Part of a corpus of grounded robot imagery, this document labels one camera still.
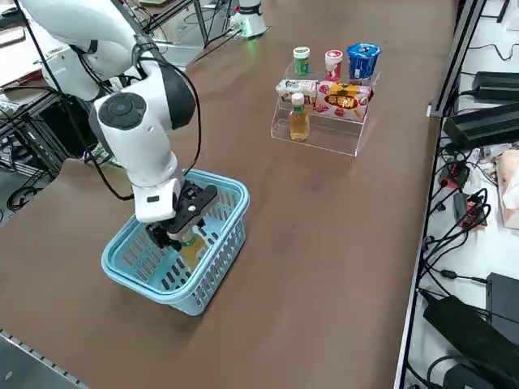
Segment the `white tissue box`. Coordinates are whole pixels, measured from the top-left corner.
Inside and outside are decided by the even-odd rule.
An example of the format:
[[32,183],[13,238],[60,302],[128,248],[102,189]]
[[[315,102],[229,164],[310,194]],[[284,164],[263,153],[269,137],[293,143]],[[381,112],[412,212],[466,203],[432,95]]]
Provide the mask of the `white tissue box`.
[[497,163],[500,206],[503,225],[509,229],[519,229],[519,151],[507,150]]

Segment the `brown table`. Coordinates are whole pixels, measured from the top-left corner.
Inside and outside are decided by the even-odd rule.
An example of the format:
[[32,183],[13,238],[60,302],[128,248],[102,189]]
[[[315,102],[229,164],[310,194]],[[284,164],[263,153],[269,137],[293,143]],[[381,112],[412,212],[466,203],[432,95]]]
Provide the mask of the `brown table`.
[[[132,204],[68,161],[1,230],[2,327],[96,389],[390,387],[433,159],[425,112],[454,9],[321,3],[266,1],[266,36],[189,71],[203,104],[199,169],[251,192],[247,241],[206,313],[187,317],[106,277],[101,252]],[[384,50],[360,156],[271,139],[292,48],[320,56],[355,41]],[[171,139],[189,163],[194,123]],[[120,172],[109,178],[128,190]]]

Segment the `blue container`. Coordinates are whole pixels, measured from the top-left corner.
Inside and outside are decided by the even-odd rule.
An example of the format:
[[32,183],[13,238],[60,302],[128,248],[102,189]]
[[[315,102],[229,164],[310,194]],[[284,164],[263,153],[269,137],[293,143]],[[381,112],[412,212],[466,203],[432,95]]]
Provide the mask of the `blue container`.
[[240,182],[192,169],[187,178],[204,188],[218,188],[218,201],[205,215],[205,226],[194,227],[208,249],[191,274],[173,248],[159,249],[145,224],[135,216],[103,251],[101,264],[112,280],[145,297],[189,315],[201,314],[245,242],[247,188]]
[[348,48],[350,79],[369,79],[375,71],[380,47],[369,43],[357,43]]

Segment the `juice bottle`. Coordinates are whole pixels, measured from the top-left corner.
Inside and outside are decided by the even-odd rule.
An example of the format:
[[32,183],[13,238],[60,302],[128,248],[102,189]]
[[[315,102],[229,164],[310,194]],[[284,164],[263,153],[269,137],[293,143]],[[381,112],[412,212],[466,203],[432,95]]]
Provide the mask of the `juice bottle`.
[[310,122],[308,113],[305,111],[305,96],[302,93],[292,95],[292,106],[290,113],[290,138],[302,142],[310,134]]
[[182,237],[182,249],[179,254],[191,273],[204,256],[207,248],[205,240],[192,231],[189,231]]

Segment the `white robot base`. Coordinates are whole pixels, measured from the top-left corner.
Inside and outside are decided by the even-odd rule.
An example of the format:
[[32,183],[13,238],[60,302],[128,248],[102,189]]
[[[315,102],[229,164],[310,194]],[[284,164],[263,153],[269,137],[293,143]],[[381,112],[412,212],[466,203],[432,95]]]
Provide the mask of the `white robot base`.
[[261,1],[259,0],[240,0],[238,12],[231,18],[229,32],[230,36],[237,39],[251,39],[263,35],[268,27],[263,19]]

